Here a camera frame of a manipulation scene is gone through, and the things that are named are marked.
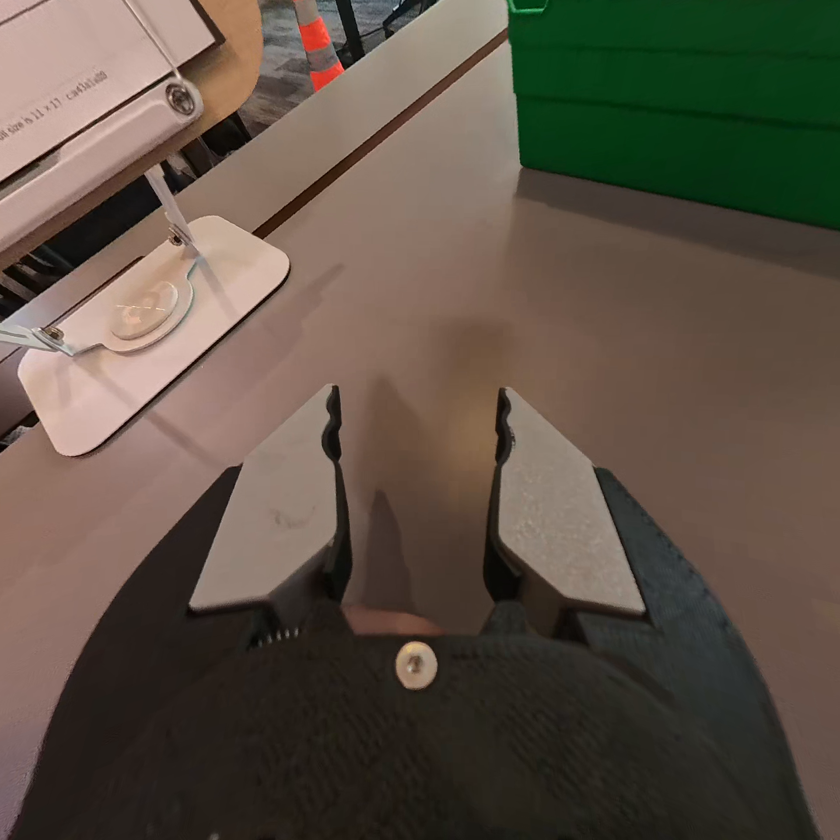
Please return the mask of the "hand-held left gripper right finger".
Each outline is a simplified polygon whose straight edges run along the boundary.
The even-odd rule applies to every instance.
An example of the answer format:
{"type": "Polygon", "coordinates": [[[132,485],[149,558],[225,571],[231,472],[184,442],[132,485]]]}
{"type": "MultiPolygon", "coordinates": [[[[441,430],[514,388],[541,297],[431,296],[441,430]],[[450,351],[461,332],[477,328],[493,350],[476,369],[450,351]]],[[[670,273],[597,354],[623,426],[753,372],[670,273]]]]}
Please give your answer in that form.
{"type": "Polygon", "coordinates": [[[510,387],[497,397],[483,578],[527,617],[645,617],[595,465],[510,387]]]}

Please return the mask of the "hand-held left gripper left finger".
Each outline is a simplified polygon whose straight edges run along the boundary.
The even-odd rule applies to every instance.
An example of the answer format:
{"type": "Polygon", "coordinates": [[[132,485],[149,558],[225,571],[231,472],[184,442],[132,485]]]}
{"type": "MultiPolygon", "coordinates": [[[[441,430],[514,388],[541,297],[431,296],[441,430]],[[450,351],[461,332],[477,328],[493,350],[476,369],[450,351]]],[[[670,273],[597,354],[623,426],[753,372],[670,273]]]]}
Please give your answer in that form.
{"type": "Polygon", "coordinates": [[[352,571],[340,390],[325,385],[246,458],[189,602],[307,611],[352,571]]]}

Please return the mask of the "green plastic bin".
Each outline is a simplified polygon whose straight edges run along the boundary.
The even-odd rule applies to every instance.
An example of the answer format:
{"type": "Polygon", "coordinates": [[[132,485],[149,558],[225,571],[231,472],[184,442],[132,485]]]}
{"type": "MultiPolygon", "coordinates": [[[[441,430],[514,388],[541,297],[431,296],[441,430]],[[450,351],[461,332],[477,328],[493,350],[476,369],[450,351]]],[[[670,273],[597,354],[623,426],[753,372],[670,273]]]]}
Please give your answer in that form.
{"type": "Polygon", "coordinates": [[[509,2],[523,167],[839,227],[838,1],[509,2]]]}

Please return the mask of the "white board stand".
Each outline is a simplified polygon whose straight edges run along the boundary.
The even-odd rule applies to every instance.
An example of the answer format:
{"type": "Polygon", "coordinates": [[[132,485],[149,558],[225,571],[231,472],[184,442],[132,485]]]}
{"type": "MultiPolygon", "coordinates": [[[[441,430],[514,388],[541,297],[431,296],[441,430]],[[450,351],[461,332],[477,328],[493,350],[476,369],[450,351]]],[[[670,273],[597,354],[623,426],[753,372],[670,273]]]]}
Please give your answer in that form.
{"type": "Polygon", "coordinates": [[[2,323],[2,341],[25,349],[17,376],[59,455],[105,444],[290,273],[285,252],[222,217],[187,222],[160,165],[145,178],[169,225],[164,243],[58,325],[2,323]]]}

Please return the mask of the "orange traffic cone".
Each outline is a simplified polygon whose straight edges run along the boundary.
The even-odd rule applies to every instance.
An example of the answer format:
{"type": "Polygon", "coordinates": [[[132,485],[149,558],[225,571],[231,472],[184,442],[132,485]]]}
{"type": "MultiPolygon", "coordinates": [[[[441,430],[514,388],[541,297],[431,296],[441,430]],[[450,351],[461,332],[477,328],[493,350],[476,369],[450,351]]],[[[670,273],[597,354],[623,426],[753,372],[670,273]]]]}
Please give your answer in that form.
{"type": "Polygon", "coordinates": [[[343,65],[316,1],[293,1],[313,89],[320,91],[343,73],[343,65]]]}

